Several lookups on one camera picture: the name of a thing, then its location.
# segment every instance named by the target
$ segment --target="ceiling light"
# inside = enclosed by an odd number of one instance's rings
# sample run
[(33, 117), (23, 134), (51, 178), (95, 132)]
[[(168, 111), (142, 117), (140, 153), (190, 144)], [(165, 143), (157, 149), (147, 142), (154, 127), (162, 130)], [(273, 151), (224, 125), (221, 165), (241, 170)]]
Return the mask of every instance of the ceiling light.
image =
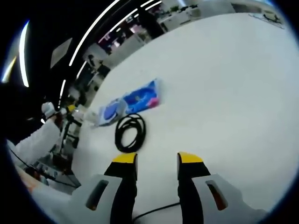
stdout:
[(83, 65), (82, 65), (82, 67), (80, 68), (80, 70), (79, 70), (79, 72), (78, 72), (78, 74), (77, 74), (77, 77), (76, 77), (76, 79), (78, 79), (78, 78), (79, 78), (79, 76), (80, 76), (80, 74), (81, 74), (81, 72), (82, 72), (82, 70), (83, 70), (84, 66), (86, 65), (86, 63), (87, 63), (87, 61), (84, 61), (84, 63), (83, 63)]
[(16, 59), (17, 59), (17, 57), (15, 56), (13, 58), (13, 60), (10, 62), (10, 64), (8, 65), (8, 67), (6, 68), (5, 73), (4, 73), (3, 77), (2, 77), (2, 82), (3, 83), (7, 83), (8, 82), (11, 69), (13, 68), (13, 65), (14, 65)]
[(92, 25), (88, 28), (88, 30), (86, 31), (86, 33), (84, 34), (84, 36), (82, 37), (82, 39), (80, 40), (73, 56), (71, 57), (69, 66), (71, 66), (75, 60), (75, 57), (80, 49), (80, 47), (82, 46), (83, 42), (85, 41), (86, 37), (89, 35), (89, 33), (91, 32), (91, 30), (95, 27), (95, 25), (100, 21), (100, 19), (113, 7), (115, 6), (120, 0), (115, 0), (114, 2), (112, 2), (98, 17), (97, 19), (92, 23)]
[(153, 2), (153, 1), (154, 1), (154, 0), (149, 0), (149, 1), (147, 1), (147, 2), (145, 2), (144, 4), (142, 4), (141, 7), (146, 6), (147, 4), (149, 4), (149, 3)]
[(159, 5), (161, 3), (162, 1), (156, 2), (155, 4), (152, 4), (151, 6), (147, 7), (145, 10), (149, 10), (150, 8), (153, 8), (154, 6)]
[(24, 86), (26, 87), (29, 87), (26, 69), (25, 69), (25, 40), (26, 40), (28, 23), (29, 21), (26, 23), (26, 25), (22, 30), (21, 38), (20, 38), (20, 46), (19, 46), (21, 75), (22, 75)]
[(132, 12), (130, 12), (128, 15), (126, 15), (122, 20), (120, 20), (114, 27), (112, 27), (109, 31), (112, 32), (115, 28), (117, 28), (122, 22), (124, 22), (128, 17), (130, 17), (133, 13), (137, 12), (137, 8), (134, 9)]
[(64, 92), (64, 84), (65, 84), (65, 79), (62, 82), (62, 86), (61, 86), (61, 90), (60, 90), (60, 97), (62, 96), (63, 92)]

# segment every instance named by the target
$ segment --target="white tabletop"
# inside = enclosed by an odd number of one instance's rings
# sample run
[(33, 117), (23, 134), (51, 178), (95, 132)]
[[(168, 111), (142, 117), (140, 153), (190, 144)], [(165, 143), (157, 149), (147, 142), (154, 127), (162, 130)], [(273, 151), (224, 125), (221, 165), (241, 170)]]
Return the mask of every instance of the white tabletop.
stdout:
[[(298, 71), (290, 32), (248, 14), (184, 25), (113, 69), (91, 110), (156, 77), (162, 80), (160, 106), (141, 113), (147, 136), (138, 152), (134, 214), (178, 201), (179, 151), (202, 157), (212, 174), (241, 190), (248, 205), (273, 208), (298, 167)], [(82, 126), (72, 164), (82, 183), (104, 173), (120, 154), (114, 131), (115, 124)], [(181, 221), (180, 209), (174, 210)]]

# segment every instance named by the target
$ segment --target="white table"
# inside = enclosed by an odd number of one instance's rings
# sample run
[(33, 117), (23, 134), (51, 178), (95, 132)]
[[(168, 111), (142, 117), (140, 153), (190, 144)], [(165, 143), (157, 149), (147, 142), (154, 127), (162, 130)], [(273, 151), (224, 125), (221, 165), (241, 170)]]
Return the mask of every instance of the white table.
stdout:
[[(160, 106), (141, 113), (147, 136), (138, 152), (134, 214), (178, 201), (179, 151), (202, 157), (212, 174), (241, 190), (248, 205), (271, 210), (298, 167), (298, 71), (298, 47), (290, 32), (248, 14), (182, 26), (112, 70), (90, 110), (156, 77), (162, 80)], [(120, 154), (114, 131), (115, 124), (97, 129), (83, 124), (72, 164), (82, 183), (104, 173)], [(157, 219), (165, 213), (166, 220)], [(141, 221), (152, 223), (151, 218), (180, 223), (180, 208)]]

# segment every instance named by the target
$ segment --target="blue package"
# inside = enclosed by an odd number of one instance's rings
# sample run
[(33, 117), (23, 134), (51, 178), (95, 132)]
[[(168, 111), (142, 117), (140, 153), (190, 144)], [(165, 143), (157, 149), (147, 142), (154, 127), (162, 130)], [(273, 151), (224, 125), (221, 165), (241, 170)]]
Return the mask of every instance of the blue package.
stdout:
[(126, 114), (138, 113), (159, 104), (158, 82), (154, 79), (145, 86), (123, 96), (127, 104)]

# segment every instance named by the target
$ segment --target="coiled black cable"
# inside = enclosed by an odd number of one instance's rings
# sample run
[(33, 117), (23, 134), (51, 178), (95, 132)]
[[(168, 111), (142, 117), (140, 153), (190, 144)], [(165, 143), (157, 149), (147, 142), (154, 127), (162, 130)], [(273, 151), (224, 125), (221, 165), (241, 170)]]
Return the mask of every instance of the coiled black cable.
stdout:
[[(137, 135), (128, 146), (123, 146), (121, 143), (122, 136), (124, 132), (130, 128), (135, 128), (137, 130)], [(143, 145), (145, 134), (146, 127), (143, 118), (137, 113), (129, 114), (117, 122), (115, 130), (115, 145), (117, 149), (123, 153), (137, 152)]]

